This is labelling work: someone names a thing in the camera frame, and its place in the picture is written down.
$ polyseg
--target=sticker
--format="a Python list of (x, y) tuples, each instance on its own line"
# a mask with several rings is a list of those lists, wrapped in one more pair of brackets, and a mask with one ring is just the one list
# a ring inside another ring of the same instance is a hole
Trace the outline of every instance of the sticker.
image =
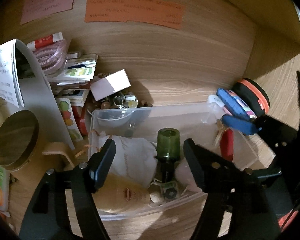
[(67, 126), (71, 140), (73, 142), (82, 141), (83, 138), (75, 122), (70, 100), (68, 98), (56, 98), (56, 102), (61, 112), (63, 121)]
[(238, 104), (244, 109), (244, 111), (250, 118), (257, 118), (256, 114), (251, 110), (251, 108), (246, 104), (246, 102), (243, 101), (235, 92), (233, 92), (232, 90), (227, 90), (227, 92), (238, 102)]
[(263, 106), (263, 103), (261, 102), (261, 99), (259, 99), (259, 100), (258, 100), (258, 103), (259, 103), (259, 105), (260, 105), (261, 109), (262, 109), (262, 110), (264, 110), (264, 109), (265, 109), (265, 107)]

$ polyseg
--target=plastic bag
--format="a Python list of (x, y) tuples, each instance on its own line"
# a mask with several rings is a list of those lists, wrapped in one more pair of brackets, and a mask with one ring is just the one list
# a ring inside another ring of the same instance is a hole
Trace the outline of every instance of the plastic bag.
[(186, 187), (187, 190), (190, 190), (192, 192), (202, 191), (194, 181), (189, 164), (185, 158), (180, 162), (180, 164), (176, 168), (174, 176), (178, 182), (180, 182), (183, 186)]
[(33, 52), (44, 74), (48, 77), (59, 75), (67, 61), (67, 42), (60, 40)]
[[(102, 147), (108, 138), (109, 135), (101, 133), (99, 147)], [(109, 172), (147, 188), (153, 180), (158, 162), (155, 158), (155, 146), (144, 138), (111, 136), (111, 139), (115, 142), (116, 153)]]

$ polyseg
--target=booklet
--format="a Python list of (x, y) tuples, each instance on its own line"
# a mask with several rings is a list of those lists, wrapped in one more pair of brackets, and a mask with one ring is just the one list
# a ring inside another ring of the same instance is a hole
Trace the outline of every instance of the booklet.
[(74, 149), (50, 84), (38, 60), (20, 40), (0, 46), (0, 111), (4, 119), (30, 110), (50, 142), (64, 142)]

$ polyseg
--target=orange packaging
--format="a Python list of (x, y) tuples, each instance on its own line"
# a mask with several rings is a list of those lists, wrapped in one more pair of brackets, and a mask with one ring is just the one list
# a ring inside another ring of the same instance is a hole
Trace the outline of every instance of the orange packaging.
[(145, 22), (180, 30), (185, 6), (165, 0), (87, 0), (85, 22)]
[(9, 172), (0, 166), (0, 210), (8, 210), (8, 200), (9, 200)]

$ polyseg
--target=red packaging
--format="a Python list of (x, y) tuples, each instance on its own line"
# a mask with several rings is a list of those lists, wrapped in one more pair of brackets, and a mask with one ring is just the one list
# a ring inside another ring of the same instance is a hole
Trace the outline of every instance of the red packaging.
[(31, 51), (35, 51), (36, 49), (48, 46), (61, 40), (63, 40), (62, 33), (55, 33), (28, 43), (27, 47)]
[(220, 141), (221, 156), (227, 161), (233, 160), (233, 131), (227, 129), (223, 134)]

